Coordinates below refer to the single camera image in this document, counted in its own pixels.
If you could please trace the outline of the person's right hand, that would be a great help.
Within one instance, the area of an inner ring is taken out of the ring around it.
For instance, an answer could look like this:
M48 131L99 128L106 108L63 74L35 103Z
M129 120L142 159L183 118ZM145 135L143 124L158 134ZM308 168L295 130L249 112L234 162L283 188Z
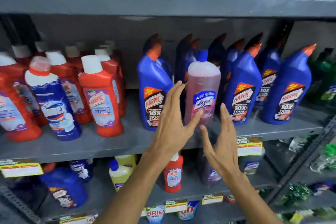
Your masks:
M205 154L205 156L210 166L226 182L230 173L240 171L240 169L238 166L236 129L224 103L220 106L220 120L220 133L214 145L215 154Z

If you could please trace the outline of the pink floor cleaner bottle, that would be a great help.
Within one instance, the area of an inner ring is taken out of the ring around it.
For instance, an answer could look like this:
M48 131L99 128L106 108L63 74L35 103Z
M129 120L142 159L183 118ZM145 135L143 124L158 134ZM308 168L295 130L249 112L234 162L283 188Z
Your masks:
M220 69L208 61L208 50L198 50L196 60L187 70L185 124L188 124L199 110L203 111L199 124L207 126L212 122L220 81Z

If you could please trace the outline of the person's right forearm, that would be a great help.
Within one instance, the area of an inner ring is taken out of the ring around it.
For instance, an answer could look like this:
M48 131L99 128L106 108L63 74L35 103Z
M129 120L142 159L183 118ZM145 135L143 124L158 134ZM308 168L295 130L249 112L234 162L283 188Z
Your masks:
M249 224L283 224L239 170L227 176L226 184Z

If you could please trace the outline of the purple cleaner bottle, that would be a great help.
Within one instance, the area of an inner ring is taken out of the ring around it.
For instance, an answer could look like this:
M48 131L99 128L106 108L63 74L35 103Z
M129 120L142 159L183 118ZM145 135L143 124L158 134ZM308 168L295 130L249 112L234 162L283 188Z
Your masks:
M210 166L202 148L198 151L197 169L201 182L208 187L215 186L222 180L218 172Z

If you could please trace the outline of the yellow shelf price label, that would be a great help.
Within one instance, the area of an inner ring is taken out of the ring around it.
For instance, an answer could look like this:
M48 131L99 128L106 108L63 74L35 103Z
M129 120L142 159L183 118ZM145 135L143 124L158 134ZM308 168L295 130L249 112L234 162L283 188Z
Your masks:
M206 194L202 197L202 205L210 205L223 202L224 195L222 193Z
M59 224L93 224L99 214L66 215L59 218Z
M165 213L176 213L187 210L187 199L174 199L165 201Z
M43 175L40 163L34 159L0 160L0 173L4 178Z
M263 154L263 137L237 137L237 156L260 156Z

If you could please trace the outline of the small red cleaner bottle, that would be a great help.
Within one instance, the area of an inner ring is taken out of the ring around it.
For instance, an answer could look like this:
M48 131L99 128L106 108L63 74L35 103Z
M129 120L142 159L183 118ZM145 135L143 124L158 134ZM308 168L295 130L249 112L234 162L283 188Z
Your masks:
M181 190L183 157L177 152L165 167L165 192L176 193Z

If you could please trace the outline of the dark bottle with white label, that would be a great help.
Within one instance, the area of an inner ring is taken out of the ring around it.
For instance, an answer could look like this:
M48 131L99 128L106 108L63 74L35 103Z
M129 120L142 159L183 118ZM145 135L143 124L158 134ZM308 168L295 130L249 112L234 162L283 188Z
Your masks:
M263 160L263 155L242 156L240 167L245 175L254 175Z

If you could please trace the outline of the grey metal shelf board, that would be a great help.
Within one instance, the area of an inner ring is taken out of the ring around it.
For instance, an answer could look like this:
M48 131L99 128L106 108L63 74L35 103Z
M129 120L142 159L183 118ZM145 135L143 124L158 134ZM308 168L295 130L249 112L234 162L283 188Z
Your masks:
M14 159L38 163L64 162L78 159L106 158L115 155L143 153L152 143L155 132L146 130L141 121L138 90L127 90L126 115L122 118L124 132L105 138L96 133L95 123L82 125L82 135L73 141L60 141L49 125L43 135L23 143L0 137L0 162ZM248 122L235 126L238 137L262 137L263 141L319 134L335 113L332 107L301 104L286 124L267 124L260 119L261 107L254 107Z
M0 14L336 21L336 0L0 0Z
M256 189L273 188L277 186L277 175L263 161L254 175L248 175L250 184ZM93 172L93 178L85 184L88 200L78 208L62 208L52 195L48 195L37 214L43 222L56 221L61 216L84 214L89 212L100 213L111 202L116 191L111 182L108 172L108 160L97 160ZM161 174L147 200L146 206L152 207L163 205L165 201L187 199L188 201L202 202L204 195L222 193L224 196L230 195L229 188L220 181L212 187L202 184L197 169L192 162L186 161L183 165L182 189L177 193L167 193L164 191L164 175ZM227 201L209 205L200 205L195 217L189 223L224 223L235 222L244 219L242 210L237 204L230 204Z

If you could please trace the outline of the blue and red detergent pouch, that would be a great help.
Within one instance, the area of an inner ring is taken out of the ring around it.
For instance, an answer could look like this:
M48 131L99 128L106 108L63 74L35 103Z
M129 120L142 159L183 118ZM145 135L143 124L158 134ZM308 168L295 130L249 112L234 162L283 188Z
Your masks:
M186 210L179 211L177 217L183 221L191 221L198 209L200 201L188 201Z

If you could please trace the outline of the clear green packet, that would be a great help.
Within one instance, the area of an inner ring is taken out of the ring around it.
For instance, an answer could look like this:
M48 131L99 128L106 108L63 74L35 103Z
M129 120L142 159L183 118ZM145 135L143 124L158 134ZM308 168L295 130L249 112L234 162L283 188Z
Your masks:
M336 169L336 144L328 144L316 160L317 172Z
M279 139L279 142L288 146L288 150L294 153L301 153L308 145L310 136L298 136L287 139Z
M285 196L285 206L299 205L304 201L308 201L313 196L313 191L306 184L292 184L289 186Z

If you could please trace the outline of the yellow bottle with blue cap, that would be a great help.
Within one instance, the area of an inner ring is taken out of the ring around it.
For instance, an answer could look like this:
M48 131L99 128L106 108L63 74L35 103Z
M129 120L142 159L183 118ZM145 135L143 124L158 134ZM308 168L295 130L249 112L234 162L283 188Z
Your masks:
M120 165L116 159L111 160L108 172L116 192L118 192L128 180L132 171L131 167Z

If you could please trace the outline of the blue and white detergent pouch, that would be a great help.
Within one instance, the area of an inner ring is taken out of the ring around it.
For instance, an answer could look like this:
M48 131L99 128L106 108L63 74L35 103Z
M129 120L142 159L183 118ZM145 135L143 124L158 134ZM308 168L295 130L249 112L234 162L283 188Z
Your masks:
M161 224L162 219L165 215L164 205L146 207L145 209L146 209L146 217L149 224Z

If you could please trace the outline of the small blue and white bottle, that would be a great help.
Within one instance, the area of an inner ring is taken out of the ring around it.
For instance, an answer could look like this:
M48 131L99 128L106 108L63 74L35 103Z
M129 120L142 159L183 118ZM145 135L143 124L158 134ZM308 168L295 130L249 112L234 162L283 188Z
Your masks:
M76 172L84 182L89 182L93 177L93 158L70 161L69 167L72 171Z

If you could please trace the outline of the blue packet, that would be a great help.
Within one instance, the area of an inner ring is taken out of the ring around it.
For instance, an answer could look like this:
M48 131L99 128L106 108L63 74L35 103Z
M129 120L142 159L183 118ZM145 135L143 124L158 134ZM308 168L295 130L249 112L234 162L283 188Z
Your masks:
M325 191L333 191L336 183L333 181L320 181L309 185L309 188L312 190L313 196L320 196Z

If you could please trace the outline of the white and blue cleaner bottle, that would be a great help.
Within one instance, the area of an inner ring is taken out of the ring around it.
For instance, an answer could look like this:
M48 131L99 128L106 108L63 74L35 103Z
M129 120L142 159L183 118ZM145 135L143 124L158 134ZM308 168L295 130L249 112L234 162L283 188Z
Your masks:
M60 78L51 73L50 61L42 56L33 57L24 78L57 138L60 141L79 138L82 129L75 118Z

